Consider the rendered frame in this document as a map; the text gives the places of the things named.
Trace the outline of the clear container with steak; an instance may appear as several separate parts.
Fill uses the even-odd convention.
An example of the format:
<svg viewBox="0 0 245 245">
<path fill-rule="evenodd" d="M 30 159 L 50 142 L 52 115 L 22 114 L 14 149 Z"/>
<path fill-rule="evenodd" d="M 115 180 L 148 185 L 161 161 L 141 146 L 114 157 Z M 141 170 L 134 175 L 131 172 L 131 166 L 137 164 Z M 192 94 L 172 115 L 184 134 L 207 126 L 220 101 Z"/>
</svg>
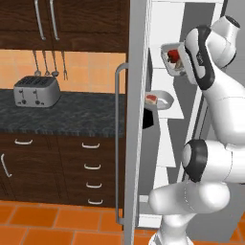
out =
<svg viewBox="0 0 245 245">
<path fill-rule="evenodd" d="M 163 90 L 153 90 L 145 93 L 145 102 L 155 104 L 159 110 L 168 110 L 174 102 L 173 96 Z"/>
</svg>

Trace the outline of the clear container with bell pepper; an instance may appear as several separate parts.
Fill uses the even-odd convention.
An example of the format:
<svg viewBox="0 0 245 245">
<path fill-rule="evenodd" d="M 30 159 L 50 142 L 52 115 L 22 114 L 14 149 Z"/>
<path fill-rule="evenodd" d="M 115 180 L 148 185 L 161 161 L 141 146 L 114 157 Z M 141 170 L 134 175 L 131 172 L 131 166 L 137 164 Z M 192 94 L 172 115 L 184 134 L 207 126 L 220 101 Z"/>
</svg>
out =
<svg viewBox="0 0 245 245">
<path fill-rule="evenodd" d="M 172 77 L 180 77 L 186 75 L 185 67 L 179 55 L 179 49 L 183 47 L 183 43 L 168 43 L 161 46 L 161 58 L 164 62 L 167 72 Z"/>
</svg>

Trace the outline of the dark wood drawer front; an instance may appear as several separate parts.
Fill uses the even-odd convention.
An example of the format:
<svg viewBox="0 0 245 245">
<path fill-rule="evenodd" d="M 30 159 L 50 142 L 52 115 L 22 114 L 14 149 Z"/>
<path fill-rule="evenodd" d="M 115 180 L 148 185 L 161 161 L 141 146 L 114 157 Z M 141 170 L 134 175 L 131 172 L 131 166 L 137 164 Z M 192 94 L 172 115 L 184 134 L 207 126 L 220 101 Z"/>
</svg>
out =
<svg viewBox="0 0 245 245">
<path fill-rule="evenodd" d="M 61 161 L 63 169 L 68 174 L 88 174 L 90 172 L 103 174 L 107 176 L 115 176 L 115 162 L 111 159 L 86 158 L 80 155 L 62 155 Z M 99 170 L 88 170 L 84 168 L 84 164 L 95 167 L 101 165 Z"/>
<path fill-rule="evenodd" d="M 18 139 L 21 142 L 33 140 L 31 145 L 16 145 L 14 140 Z M 1 149 L 19 149 L 19 150 L 39 150 L 39 151 L 56 151 L 57 140 L 56 136 L 48 136 L 41 134 L 0 134 Z"/>
<path fill-rule="evenodd" d="M 79 137 L 79 136 L 58 136 L 58 147 L 62 153 L 81 153 L 81 154 L 115 154 L 115 139 L 114 138 L 99 138 L 99 137 Z M 87 149 L 81 146 L 82 143 L 86 145 L 97 145 L 97 149 Z"/>
<path fill-rule="evenodd" d="M 103 207 L 103 208 L 115 208 L 116 197 L 115 195 L 108 195 L 106 193 L 94 193 L 94 192 L 81 192 L 81 193 L 69 193 L 69 202 L 71 205 L 78 206 L 92 206 L 92 207 Z M 93 201 L 103 200 L 101 205 L 90 205 L 87 199 Z"/>
<path fill-rule="evenodd" d="M 90 185 L 99 185 L 102 183 L 100 189 L 89 189 L 89 190 L 105 190 L 109 192 L 115 192 L 115 177 L 107 175 L 66 175 L 65 176 L 66 186 L 69 191 L 80 192 L 86 191 L 86 183 Z"/>
</svg>

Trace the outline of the grey fridge door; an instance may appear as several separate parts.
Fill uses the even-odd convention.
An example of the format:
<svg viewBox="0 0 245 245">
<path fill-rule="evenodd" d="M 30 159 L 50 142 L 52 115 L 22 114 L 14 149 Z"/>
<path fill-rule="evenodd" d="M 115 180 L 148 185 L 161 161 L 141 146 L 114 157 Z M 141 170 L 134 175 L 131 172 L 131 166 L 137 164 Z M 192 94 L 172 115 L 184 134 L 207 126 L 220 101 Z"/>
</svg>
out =
<svg viewBox="0 0 245 245">
<path fill-rule="evenodd" d="M 151 0 L 130 0 L 124 185 L 124 245 L 134 245 Z"/>
</svg>

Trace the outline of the hanging metal fork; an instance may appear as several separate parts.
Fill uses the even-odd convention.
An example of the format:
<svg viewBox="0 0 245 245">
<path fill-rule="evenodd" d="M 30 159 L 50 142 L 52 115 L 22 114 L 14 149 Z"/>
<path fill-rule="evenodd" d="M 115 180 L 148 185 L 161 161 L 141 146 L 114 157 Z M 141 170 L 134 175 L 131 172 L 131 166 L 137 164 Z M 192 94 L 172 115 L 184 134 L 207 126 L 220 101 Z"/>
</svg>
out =
<svg viewBox="0 0 245 245">
<path fill-rule="evenodd" d="M 66 69 L 66 62 L 65 62 L 65 52 L 61 51 L 61 57 L 62 57 L 62 62 L 63 62 L 63 76 L 64 80 L 68 80 L 68 73 Z"/>
</svg>

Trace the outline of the silver four-slot toaster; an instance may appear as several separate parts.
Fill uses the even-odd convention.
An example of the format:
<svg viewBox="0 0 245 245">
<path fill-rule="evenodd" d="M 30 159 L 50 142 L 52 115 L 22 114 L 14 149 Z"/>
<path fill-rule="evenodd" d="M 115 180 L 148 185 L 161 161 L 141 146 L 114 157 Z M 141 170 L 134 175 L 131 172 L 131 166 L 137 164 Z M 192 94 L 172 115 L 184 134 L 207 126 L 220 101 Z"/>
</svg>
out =
<svg viewBox="0 0 245 245">
<path fill-rule="evenodd" d="M 53 77 L 25 76 L 13 86 L 16 106 L 47 108 L 55 105 L 61 92 Z"/>
</svg>

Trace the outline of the hanging metal ladle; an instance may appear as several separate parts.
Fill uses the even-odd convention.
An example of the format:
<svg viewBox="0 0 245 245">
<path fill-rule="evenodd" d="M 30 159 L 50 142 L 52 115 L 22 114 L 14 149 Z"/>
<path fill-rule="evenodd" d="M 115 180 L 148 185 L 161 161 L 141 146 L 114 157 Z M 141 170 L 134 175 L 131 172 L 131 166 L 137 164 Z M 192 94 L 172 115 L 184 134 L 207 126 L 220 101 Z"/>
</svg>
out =
<svg viewBox="0 0 245 245">
<path fill-rule="evenodd" d="M 36 56 L 36 50 L 33 50 L 33 57 L 34 57 L 34 62 L 35 62 L 35 67 L 36 67 L 36 70 L 34 72 L 34 75 L 36 77 L 40 77 L 41 76 L 41 71 L 39 70 L 39 67 L 38 67 L 38 61 L 37 61 L 37 56 Z"/>
</svg>

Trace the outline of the dark wood base cupboard door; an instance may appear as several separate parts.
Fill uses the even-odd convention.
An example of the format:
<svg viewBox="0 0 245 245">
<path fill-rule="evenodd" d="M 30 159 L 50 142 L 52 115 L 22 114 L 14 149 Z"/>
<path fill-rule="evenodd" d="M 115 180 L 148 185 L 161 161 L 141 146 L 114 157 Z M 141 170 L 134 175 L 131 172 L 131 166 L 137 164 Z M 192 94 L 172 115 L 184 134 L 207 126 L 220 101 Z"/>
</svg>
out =
<svg viewBox="0 0 245 245">
<path fill-rule="evenodd" d="M 19 201 L 61 203 L 67 198 L 60 158 L 57 153 L 5 150 L 8 178 L 3 177 Z"/>
</svg>

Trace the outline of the grey fridge with white shelves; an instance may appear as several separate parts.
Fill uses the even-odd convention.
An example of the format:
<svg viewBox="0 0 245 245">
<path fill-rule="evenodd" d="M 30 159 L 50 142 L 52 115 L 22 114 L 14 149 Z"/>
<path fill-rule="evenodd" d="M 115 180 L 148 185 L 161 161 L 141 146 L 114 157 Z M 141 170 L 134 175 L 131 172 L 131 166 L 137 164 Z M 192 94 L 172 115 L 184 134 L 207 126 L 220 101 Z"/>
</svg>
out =
<svg viewBox="0 0 245 245">
<path fill-rule="evenodd" d="M 161 59 L 163 44 L 184 39 L 190 28 L 211 24 L 221 14 L 224 0 L 152 0 L 149 49 L 151 89 L 166 91 L 173 104 L 158 112 L 159 142 L 152 186 L 159 188 L 184 177 L 181 150 L 192 136 L 213 139 L 210 115 L 201 93 L 186 78 L 173 78 Z M 229 185 L 231 202 L 221 212 L 197 215 L 188 227 L 195 245 L 245 245 L 245 185 Z"/>
</svg>

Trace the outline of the dark wood wall cupboard door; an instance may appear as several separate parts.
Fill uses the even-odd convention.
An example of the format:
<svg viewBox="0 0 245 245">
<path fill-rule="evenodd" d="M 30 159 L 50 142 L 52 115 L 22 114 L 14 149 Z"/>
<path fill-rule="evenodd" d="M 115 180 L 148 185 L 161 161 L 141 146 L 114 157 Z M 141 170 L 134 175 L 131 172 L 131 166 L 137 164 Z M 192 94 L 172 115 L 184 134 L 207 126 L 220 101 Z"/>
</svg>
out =
<svg viewBox="0 0 245 245">
<path fill-rule="evenodd" d="M 0 0 L 0 49 L 52 50 L 47 1 L 38 0 L 43 33 L 41 40 L 34 0 Z"/>
<path fill-rule="evenodd" d="M 50 2 L 53 46 L 57 51 L 127 53 L 130 0 L 54 0 L 54 36 Z"/>
</svg>

